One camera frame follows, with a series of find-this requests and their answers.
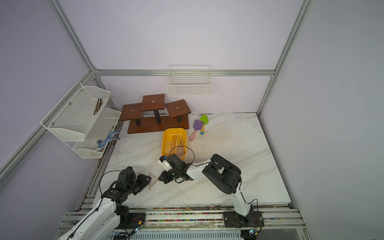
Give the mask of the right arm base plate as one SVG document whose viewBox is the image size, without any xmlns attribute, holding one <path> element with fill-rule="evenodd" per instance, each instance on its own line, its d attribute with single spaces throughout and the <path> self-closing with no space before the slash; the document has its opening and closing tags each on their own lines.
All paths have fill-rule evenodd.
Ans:
<svg viewBox="0 0 384 240">
<path fill-rule="evenodd" d="M 244 217 L 236 212 L 224 212 L 224 224 L 226 228 L 250 228 L 250 227 L 264 227 L 264 218 L 259 211 L 250 211 Z"/>
</svg>

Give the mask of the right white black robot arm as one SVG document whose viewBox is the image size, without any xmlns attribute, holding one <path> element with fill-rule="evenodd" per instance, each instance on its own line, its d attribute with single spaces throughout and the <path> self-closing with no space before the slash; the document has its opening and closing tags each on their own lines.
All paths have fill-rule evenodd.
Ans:
<svg viewBox="0 0 384 240">
<path fill-rule="evenodd" d="M 234 211 L 224 214 L 225 226 L 232 228 L 260 226 L 255 220 L 252 204 L 247 203 L 242 191 L 241 170 L 218 154 L 214 154 L 209 160 L 197 165 L 185 163 L 177 155 L 161 156 L 158 163 L 164 167 L 159 181 L 168 184 L 171 181 L 181 179 L 182 182 L 193 181 L 206 177 L 221 192 L 230 196 L 234 205 Z"/>
</svg>

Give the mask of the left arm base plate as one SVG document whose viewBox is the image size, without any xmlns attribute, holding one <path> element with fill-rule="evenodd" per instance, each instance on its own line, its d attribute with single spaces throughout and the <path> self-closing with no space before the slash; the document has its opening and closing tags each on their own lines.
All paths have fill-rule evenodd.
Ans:
<svg viewBox="0 0 384 240">
<path fill-rule="evenodd" d="M 119 216 L 113 213 L 108 217 L 104 223 L 103 227 L 108 227 L 111 230 L 115 229 L 136 229 L 139 226 L 143 225 L 146 219 L 146 213 L 129 213 L 127 215 Z"/>
</svg>

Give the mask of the pink triangle ruler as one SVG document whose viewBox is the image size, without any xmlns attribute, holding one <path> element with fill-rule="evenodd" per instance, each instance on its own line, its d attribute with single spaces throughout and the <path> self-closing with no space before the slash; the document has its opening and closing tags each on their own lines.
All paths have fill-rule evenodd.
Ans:
<svg viewBox="0 0 384 240">
<path fill-rule="evenodd" d="M 149 190 L 151 190 L 151 188 L 153 188 L 153 186 L 158 182 L 158 177 L 152 172 L 149 172 L 149 177 L 151 178 L 149 183 Z"/>
<path fill-rule="evenodd" d="M 186 153 L 184 146 L 178 146 L 175 148 L 175 153 L 179 158 L 181 158 Z"/>
</svg>

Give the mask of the pink long straight ruler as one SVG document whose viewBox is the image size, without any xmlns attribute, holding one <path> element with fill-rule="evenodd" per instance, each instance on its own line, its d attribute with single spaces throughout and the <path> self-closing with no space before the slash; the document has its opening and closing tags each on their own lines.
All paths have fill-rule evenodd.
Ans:
<svg viewBox="0 0 384 240">
<path fill-rule="evenodd" d="M 178 135 L 172 135 L 171 148 L 170 148 L 171 151 L 173 151 L 173 149 L 176 147 L 177 140 L 178 140 Z"/>
</svg>

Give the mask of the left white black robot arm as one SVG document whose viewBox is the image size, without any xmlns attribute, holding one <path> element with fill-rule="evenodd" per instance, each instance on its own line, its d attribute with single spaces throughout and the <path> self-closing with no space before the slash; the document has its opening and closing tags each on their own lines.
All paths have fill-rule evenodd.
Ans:
<svg viewBox="0 0 384 240">
<path fill-rule="evenodd" d="M 112 231 L 123 230 L 128 240 L 143 228 L 146 214 L 130 213 L 123 205 L 130 195 L 136 196 L 151 181 L 150 176 L 136 175 L 132 167 L 118 171 L 118 179 L 101 194 L 96 205 L 60 240 L 103 240 Z"/>
</svg>

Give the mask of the yellow plastic storage box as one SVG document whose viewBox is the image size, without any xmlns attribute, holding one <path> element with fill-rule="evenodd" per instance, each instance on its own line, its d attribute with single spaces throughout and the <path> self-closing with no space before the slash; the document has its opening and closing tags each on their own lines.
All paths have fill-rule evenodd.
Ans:
<svg viewBox="0 0 384 240">
<path fill-rule="evenodd" d="M 164 131 L 162 156 L 176 154 L 181 160 L 187 155 L 187 131 L 182 128 L 171 128 Z"/>
</svg>

